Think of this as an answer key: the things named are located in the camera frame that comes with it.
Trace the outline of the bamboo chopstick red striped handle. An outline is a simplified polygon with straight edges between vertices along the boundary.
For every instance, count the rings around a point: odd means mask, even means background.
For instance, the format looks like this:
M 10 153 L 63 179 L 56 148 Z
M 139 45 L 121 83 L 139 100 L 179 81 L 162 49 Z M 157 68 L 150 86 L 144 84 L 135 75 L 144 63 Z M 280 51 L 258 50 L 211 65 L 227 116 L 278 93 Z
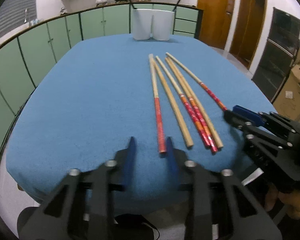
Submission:
M 207 87 L 206 84 L 202 82 L 200 78 L 198 78 L 193 72 L 189 70 L 184 64 L 182 64 L 178 59 L 176 59 L 172 54 L 166 52 L 166 55 L 172 59 L 175 63 L 177 63 L 187 74 L 190 75 L 206 92 L 209 96 L 217 103 L 217 105 L 223 110 L 226 111 L 227 107 L 221 102 L 221 100 Z

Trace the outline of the white holder cup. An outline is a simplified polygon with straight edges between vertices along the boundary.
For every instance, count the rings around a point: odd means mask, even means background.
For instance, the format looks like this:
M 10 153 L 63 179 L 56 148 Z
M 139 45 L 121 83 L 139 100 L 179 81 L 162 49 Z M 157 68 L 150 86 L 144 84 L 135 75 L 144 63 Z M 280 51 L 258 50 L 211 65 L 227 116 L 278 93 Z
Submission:
M 149 40 L 151 38 L 152 18 L 152 9 L 133 10 L 132 34 L 135 40 Z
M 153 10 L 152 35 L 155 40 L 168 41 L 173 28 L 174 12 Z

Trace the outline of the bamboo chopstick red orange handle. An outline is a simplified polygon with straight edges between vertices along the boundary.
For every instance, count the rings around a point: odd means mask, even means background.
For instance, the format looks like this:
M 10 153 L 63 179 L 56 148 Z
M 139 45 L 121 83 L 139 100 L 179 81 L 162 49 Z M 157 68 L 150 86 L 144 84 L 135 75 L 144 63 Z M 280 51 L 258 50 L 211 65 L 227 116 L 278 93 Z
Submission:
M 183 105 L 185 106 L 189 116 L 191 117 L 192 122 L 194 123 L 205 147 L 212 148 L 211 145 L 212 139 L 206 134 L 206 130 L 202 125 L 203 123 L 201 122 L 201 117 L 197 115 L 198 111 L 192 108 L 191 102 L 193 101 L 193 99 L 183 93 L 185 90 L 182 90 L 180 88 L 179 84 L 181 83 L 177 83 L 175 78 L 172 76 L 172 74 L 169 72 L 167 67 L 164 65 L 164 63 L 161 61 L 161 59 L 158 56 L 155 57 L 155 60 L 160 65 L 160 67 L 164 70 L 170 82 L 172 83 L 173 87 L 175 88 L 176 92 L 178 93 L 179 98 L 182 101 Z

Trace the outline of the white cooking pot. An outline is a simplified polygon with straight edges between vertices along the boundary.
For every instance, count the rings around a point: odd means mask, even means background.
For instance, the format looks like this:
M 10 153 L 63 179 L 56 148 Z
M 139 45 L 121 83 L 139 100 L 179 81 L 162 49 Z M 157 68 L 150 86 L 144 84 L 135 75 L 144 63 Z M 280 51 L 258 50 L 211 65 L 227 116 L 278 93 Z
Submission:
M 103 6 L 103 5 L 107 5 L 108 4 L 108 0 L 95 0 L 95 6 Z

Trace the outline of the white holder cup right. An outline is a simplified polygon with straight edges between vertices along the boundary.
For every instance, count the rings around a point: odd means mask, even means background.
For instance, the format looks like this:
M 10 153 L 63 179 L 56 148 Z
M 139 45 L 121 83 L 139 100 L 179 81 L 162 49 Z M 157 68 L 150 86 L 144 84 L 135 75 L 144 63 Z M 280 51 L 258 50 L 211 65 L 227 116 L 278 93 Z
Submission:
M 155 40 L 168 41 L 173 28 L 174 12 L 153 10 L 152 35 Z

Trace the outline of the white holder cup left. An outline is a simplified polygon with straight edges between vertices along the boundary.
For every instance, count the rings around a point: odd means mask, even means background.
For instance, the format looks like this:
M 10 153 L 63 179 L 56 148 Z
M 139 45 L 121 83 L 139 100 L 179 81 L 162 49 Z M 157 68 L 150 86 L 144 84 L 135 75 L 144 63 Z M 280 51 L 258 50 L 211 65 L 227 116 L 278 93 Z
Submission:
M 149 40 L 151 38 L 152 18 L 152 9 L 133 10 L 132 34 L 135 40 Z

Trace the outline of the chrome sink faucet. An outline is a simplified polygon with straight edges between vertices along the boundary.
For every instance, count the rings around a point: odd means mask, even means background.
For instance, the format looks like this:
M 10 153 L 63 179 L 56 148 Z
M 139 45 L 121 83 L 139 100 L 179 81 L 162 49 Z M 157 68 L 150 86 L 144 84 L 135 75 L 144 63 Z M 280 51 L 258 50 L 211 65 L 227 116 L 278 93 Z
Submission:
M 28 8 L 25 9 L 25 18 L 24 18 L 24 23 L 28 23 L 29 22 L 29 14 L 30 14 L 30 11 Z

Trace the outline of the grey window blind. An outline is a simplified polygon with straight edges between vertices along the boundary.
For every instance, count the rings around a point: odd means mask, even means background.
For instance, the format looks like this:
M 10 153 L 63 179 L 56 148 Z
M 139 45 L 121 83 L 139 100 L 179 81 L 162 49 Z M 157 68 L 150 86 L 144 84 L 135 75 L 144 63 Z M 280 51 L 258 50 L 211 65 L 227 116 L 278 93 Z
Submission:
M 29 22 L 37 18 L 36 0 L 5 0 L 0 7 L 0 38 L 25 24 L 25 9 L 30 11 Z

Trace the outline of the green lower kitchen cabinets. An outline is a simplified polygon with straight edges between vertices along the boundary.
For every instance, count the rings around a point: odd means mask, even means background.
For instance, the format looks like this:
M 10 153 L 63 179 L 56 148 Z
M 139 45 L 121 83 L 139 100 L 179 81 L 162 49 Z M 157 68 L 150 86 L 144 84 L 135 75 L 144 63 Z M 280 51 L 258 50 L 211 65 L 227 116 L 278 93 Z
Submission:
M 132 14 L 126 4 L 82 11 L 41 23 L 0 47 L 0 147 L 14 118 L 62 57 L 85 40 L 131 35 Z

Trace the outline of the black glass cabinet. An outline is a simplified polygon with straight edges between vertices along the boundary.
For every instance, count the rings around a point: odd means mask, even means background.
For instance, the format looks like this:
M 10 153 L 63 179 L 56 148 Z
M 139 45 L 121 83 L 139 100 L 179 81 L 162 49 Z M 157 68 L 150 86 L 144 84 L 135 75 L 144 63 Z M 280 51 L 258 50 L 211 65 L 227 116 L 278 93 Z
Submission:
M 263 55 L 252 81 L 273 102 L 289 76 L 300 51 L 300 19 L 273 8 L 273 18 Z

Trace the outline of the blue table cloth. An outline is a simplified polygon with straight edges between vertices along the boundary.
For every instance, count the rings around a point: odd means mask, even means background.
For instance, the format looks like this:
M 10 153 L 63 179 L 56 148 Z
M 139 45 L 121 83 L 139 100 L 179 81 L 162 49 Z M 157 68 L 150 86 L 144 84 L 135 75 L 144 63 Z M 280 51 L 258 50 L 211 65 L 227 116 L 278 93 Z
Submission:
M 197 39 L 137 41 L 129 34 L 76 44 L 34 91 L 10 136 L 6 168 L 42 202 L 72 168 L 90 171 L 136 139 L 132 182 L 115 194 L 117 212 L 150 213 L 187 198 L 174 189 L 160 157 L 149 54 L 170 53 L 196 74 L 229 109 L 274 107 L 227 59 Z

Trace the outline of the wooden door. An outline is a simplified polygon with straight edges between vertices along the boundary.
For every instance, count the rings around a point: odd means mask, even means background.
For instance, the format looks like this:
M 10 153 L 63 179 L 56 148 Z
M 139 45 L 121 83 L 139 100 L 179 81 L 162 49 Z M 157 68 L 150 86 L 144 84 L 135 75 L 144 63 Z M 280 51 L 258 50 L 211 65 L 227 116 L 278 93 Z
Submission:
M 199 40 L 224 49 L 229 35 L 235 0 L 198 0 L 197 8 L 203 10 Z

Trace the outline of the bamboo chopstick orange patterned handle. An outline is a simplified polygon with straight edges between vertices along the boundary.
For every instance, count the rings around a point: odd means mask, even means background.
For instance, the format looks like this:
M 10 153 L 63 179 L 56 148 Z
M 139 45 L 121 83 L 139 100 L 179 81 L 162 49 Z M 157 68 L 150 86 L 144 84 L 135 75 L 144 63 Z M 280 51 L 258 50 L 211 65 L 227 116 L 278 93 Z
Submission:
M 165 61 L 167 62 L 167 64 L 170 66 L 171 70 L 174 72 L 175 76 L 178 78 L 181 86 L 183 87 L 184 89 L 184 92 L 186 93 L 186 96 L 188 97 L 188 100 L 204 130 L 204 133 L 206 135 L 206 138 L 207 138 L 207 142 L 208 142 L 208 145 L 210 146 L 211 148 L 211 151 L 213 153 L 216 153 L 218 151 L 218 148 L 216 146 L 216 143 L 213 139 L 213 136 L 211 135 L 211 132 L 210 132 L 210 129 L 201 113 L 201 111 L 199 110 L 198 108 L 198 105 L 197 105 L 197 102 L 196 100 L 194 99 L 192 93 L 190 92 L 190 88 L 189 88 L 189 85 L 186 84 L 186 81 L 183 77 L 183 75 L 181 74 L 181 72 L 178 70 L 178 68 L 175 66 L 175 64 L 172 62 L 171 59 L 169 59 L 168 57 L 165 58 Z

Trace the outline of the open wooden doorway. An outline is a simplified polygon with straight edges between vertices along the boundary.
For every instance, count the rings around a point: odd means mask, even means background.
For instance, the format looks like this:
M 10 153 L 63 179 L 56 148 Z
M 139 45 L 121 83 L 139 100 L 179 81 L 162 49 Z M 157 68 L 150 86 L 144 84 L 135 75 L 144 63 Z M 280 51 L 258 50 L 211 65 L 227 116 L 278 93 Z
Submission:
M 238 19 L 230 47 L 233 55 L 247 69 L 254 58 L 266 16 L 267 0 L 240 0 Z

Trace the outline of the cardboard box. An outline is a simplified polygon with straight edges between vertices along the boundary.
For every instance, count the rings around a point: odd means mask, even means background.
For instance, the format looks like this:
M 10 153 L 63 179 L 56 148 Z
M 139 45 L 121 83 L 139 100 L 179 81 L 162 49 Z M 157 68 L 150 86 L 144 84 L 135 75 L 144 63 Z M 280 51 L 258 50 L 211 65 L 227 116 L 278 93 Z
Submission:
M 296 64 L 291 69 L 273 106 L 280 115 L 295 121 L 300 120 L 300 65 Z

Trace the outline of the long plain bamboo chopstick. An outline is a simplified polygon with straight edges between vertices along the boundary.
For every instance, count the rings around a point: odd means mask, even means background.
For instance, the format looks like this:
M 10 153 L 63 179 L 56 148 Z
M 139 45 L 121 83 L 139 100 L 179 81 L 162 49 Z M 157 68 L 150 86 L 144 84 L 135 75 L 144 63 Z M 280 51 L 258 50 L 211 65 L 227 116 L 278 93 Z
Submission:
M 175 64 L 178 64 L 181 68 L 183 68 L 185 71 L 189 72 L 189 69 L 187 69 L 178 59 L 176 59 L 173 55 L 171 55 L 170 53 L 166 53 L 167 58 L 172 62 L 173 66 L 175 67 L 178 75 L 180 76 L 181 80 L 183 81 L 183 83 L 185 84 L 186 88 L 188 89 L 189 93 L 191 94 L 191 96 L 193 97 L 194 101 L 196 102 L 196 106 L 198 107 L 201 115 L 203 116 L 203 119 L 205 120 L 207 127 L 209 128 L 209 131 L 214 139 L 215 145 L 218 149 L 221 149 L 223 147 L 223 143 L 217 133 L 217 131 L 215 130 L 215 127 L 212 123 L 212 121 L 210 120 L 207 112 L 205 111 L 204 107 L 202 106 L 202 104 L 200 103 L 199 99 L 197 98 L 196 94 L 194 93 L 194 91 L 192 90 L 192 88 L 190 87 L 189 83 L 186 81 L 185 77 L 183 76 L 183 74 L 181 73 L 181 71 L 176 67 Z

